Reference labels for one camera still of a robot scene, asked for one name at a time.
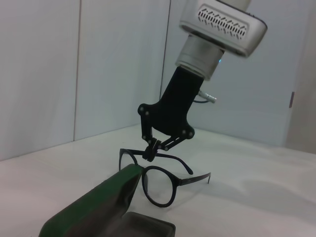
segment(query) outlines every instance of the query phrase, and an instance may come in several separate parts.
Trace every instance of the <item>glasses frame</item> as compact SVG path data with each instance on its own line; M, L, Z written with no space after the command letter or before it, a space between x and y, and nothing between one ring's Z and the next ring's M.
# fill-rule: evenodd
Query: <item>glasses frame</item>
M129 150L129 149L120 149L119 151L119 165L118 165L118 168L119 170L121 170L121 160L122 160L122 156L123 154L128 154L131 156L131 158L133 159L134 161L134 164L135 165L138 165L138 162L137 162L137 159L135 156L142 156L145 152L143 151L138 151L138 150ZM183 164L183 166L185 167L185 169L187 170L187 172L189 174L193 174L193 171L189 168L189 166L187 164L185 164L185 162L183 160L181 160L180 158L177 158L177 157L174 157L174 156L170 156L170 155L166 155L166 154L157 154L157 157L164 157L164 158L171 158L171 159L175 159L175 160L178 160L179 162L181 162ZM207 174L204 174L204 175L201 175L201 176L197 176L197 177L193 177L193 178L188 178L188 179L180 179L178 178L177 176L175 176L174 174L172 174L171 172L169 172L168 170L164 169L164 168L161 168L161 167L158 167L158 166L154 166L154 165L151 165L151 166L148 166L146 168L140 166L141 168L143 168L143 172L142 172L142 185L143 185L143 190L144 190L144 193L145 193L145 196L147 197L147 199L153 204L153 205L156 205L158 207L169 207L175 200L175 197L176 197L176 193L177 193L177 188L179 186L183 186L183 185L187 185L187 184L191 184L191 183L195 183L197 181L200 181L200 180L203 180L205 178L208 177L208 181L207 183L209 184L209 180L210 180L210 177L211 177L211 173L207 173ZM161 203L158 203L158 202L155 202L149 195L148 195L148 190L147 190L147 187L146 187L146 184L148 183L148 180L146 181L146 177L147 177L147 172L149 170L152 170L152 169L156 169L156 170L159 170L163 173L165 173L171 180L171 183L172 183L172 196L171 196L171 199L168 203L166 204L161 204Z

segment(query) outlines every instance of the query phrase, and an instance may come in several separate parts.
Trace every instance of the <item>round lens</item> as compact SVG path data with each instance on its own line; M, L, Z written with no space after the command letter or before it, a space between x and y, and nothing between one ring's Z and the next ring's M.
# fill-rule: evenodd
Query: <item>round lens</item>
M124 169L130 164L135 164L133 158L129 154L124 153L119 163L119 170Z
M167 204L172 197L173 187L169 176L157 169L150 169L145 175L145 189L148 196L159 204Z

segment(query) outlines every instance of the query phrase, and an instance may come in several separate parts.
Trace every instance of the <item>eyeglasses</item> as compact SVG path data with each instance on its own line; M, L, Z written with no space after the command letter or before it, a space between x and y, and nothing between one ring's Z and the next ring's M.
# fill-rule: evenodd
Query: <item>eyeglasses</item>
M135 156L142 156L144 153L145 152L143 151L120 149L118 165L119 170L130 164L139 165ZM159 153L156 157L175 159L182 163L189 174L193 174L193 171L180 158ZM178 186L195 183L207 177L207 183L209 183L211 177L211 173L208 173L189 179L180 179L169 171L158 166L148 166L143 169L142 184L144 193L148 200L158 207L168 207L173 203Z

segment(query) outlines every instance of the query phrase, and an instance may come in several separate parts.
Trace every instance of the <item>glasses temple arm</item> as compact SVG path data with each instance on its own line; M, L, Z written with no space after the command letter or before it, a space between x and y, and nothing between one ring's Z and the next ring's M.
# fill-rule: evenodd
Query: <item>glasses temple arm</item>
M132 152L133 155L135 155L135 156L142 156L143 154L145 154L144 151L131 150L131 149L129 149L129 151ZM175 160L179 161L185 167L185 169L187 170L187 172L189 174L191 174L191 175L193 174L193 171L191 170L191 168L187 164L185 164L185 162L183 160L181 160L178 157L167 155L167 154L161 154L161 153L157 153L156 157L175 159Z
M207 183L209 184L209 180L211 178L211 173L204 174L204 175L201 175L201 176L198 176L198 177L194 177L194 178L182 179L181 183L180 183L180 186L191 184L191 183L195 183L195 182L203 180L203 179L205 179L207 177L208 177Z

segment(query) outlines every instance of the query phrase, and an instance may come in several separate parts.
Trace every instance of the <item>table surface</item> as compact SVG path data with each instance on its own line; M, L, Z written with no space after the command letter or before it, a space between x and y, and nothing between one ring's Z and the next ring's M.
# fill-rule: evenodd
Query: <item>table surface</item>
M155 136L165 139L160 133ZM119 149L144 150L140 126L0 162L0 236L37 237L43 224L118 171ZM158 208L141 182L129 211L176 225L177 237L315 237L316 155L196 130L171 149L206 181L181 186L175 202ZM187 177L174 160L158 165Z

